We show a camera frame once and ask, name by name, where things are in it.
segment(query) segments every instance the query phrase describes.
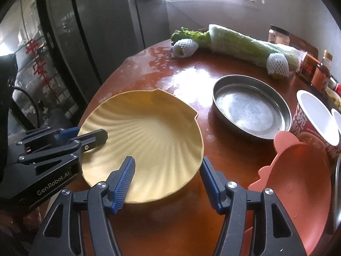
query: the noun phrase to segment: red paper cup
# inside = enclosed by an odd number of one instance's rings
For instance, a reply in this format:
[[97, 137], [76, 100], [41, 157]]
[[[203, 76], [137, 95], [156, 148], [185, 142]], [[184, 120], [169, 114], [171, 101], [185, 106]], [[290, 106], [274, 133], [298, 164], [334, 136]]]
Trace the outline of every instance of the red paper cup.
[[340, 135], [335, 118], [310, 92], [299, 90], [296, 96], [298, 104], [290, 132], [301, 142], [315, 146], [331, 158], [337, 157]]

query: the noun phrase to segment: glass jar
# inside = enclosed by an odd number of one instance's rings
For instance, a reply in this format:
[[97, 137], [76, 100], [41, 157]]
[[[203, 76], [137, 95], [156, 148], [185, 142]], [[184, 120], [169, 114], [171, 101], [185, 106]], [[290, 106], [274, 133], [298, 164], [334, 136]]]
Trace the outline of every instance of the glass jar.
[[328, 83], [328, 87], [329, 87], [331, 90], [335, 90], [337, 84], [338, 84], [338, 83], [333, 79], [333, 77], [330, 77], [330, 80], [329, 80], [329, 83]]
[[311, 80], [314, 76], [316, 67], [319, 64], [319, 61], [315, 59], [313, 56], [305, 52], [306, 55], [304, 60], [301, 63], [301, 66], [297, 70], [297, 75], [309, 85], [311, 84]]
[[320, 64], [317, 65], [311, 84], [320, 92], [324, 92], [328, 86], [330, 80], [330, 67], [333, 56], [325, 50], [323, 52], [323, 59]]
[[283, 30], [279, 27], [276, 27], [274, 25], [270, 26], [269, 30], [269, 37], [268, 37], [268, 42], [274, 43], [274, 44], [284, 44], [288, 45], [290, 43], [290, 33], [286, 30]]

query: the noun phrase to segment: white wall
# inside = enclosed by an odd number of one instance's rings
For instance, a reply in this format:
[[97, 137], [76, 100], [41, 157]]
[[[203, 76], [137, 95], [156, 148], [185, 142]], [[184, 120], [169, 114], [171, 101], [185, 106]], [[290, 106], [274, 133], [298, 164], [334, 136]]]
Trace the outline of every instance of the white wall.
[[333, 56], [332, 74], [341, 81], [341, 31], [321, 0], [265, 0], [257, 9], [212, 1], [169, 1], [170, 33], [182, 26], [192, 30], [218, 24], [267, 40], [274, 24], [305, 39]]
[[322, 60], [323, 51], [333, 55], [331, 73], [341, 82], [341, 30], [321, 0], [307, 0], [304, 39], [318, 49]]

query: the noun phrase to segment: red-brown table surface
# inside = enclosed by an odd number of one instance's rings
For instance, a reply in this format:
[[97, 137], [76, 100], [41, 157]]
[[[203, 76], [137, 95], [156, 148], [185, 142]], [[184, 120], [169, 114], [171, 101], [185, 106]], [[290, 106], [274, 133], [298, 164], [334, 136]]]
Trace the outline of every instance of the red-brown table surface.
[[[271, 85], [286, 100], [293, 114], [296, 92], [308, 90], [299, 78], [273, 80], [263, 68], [208, 52], [190, 58], [171, 56], [171, 42], [164, 41], [130, 57], [102, 85], [87, 107], [80, 125], [104, 100], [130, 90], [163, 89], [194, 107], [208, 156], [215, 169], [244, 188], [258, 179], [257, 171], [269, 165], [276, 153], [273, 144], [249, 142], [232, 134], [212, 111], [212, 88], [229, 74], [255, 77]], [[83, 178], [69, 186], [73, 191], [89, 188]], [[83, 236], [87, 255], [92, 255], [88, 220], [83, 213]], [[111, 216], [123, 255], [211, 256], [224, 217], [209, 203], [199, 174], [180, 191], [145, 204], [125, 204]]]

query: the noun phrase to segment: stainless steel bowl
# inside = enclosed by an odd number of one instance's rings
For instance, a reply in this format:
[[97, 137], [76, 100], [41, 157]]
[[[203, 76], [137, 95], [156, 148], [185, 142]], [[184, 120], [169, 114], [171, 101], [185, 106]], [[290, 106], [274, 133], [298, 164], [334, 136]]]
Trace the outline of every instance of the stainless steel bowl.
[[228, 75], [213, 88], [214, 108], [234, 132], [250, 140], [273, 140], [279, 131], [288, 131], [292, 117], [282, 96], [252, 77]]
[[333, 225], [334, 225], [334, 232], [339, 227], [341, 222], [341, 182], [340, 180], [340, 163], [341, 163], [341, 155], [339, 155], [338, 160], [336, 162], [336, 167], [334, 172], [331, 176], [331, 183], [332, 183], [332, 208], [333, 208]]

